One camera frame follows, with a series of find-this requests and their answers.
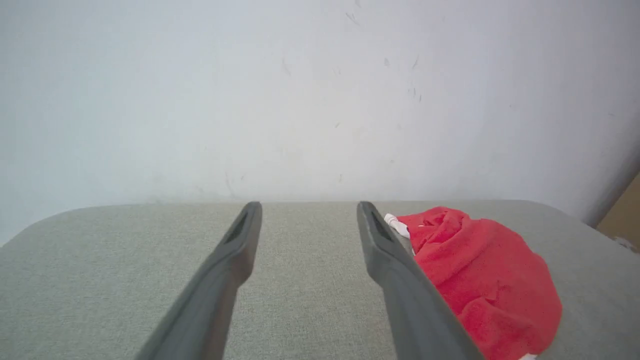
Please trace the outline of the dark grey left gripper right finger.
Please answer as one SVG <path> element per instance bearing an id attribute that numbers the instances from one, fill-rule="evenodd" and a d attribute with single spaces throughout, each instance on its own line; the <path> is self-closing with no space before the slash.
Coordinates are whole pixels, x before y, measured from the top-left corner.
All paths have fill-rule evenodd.
<path id="1" fill-rule="evenodd" d="M 368 275 L 381 287 L 399 360 L 482 360 L 436 287 L 371 202 L 357 205 Z"/>

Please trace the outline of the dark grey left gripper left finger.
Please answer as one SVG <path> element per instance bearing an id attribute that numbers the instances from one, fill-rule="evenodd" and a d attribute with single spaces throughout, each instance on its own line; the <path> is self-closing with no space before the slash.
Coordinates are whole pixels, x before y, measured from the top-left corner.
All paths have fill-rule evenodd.
<path id="1" fill-rule="evenodd" d="M 221 360 L 238 289 L 251 276 L 263 208 L 249 202 L 137 354 L 138 360 Z"/>

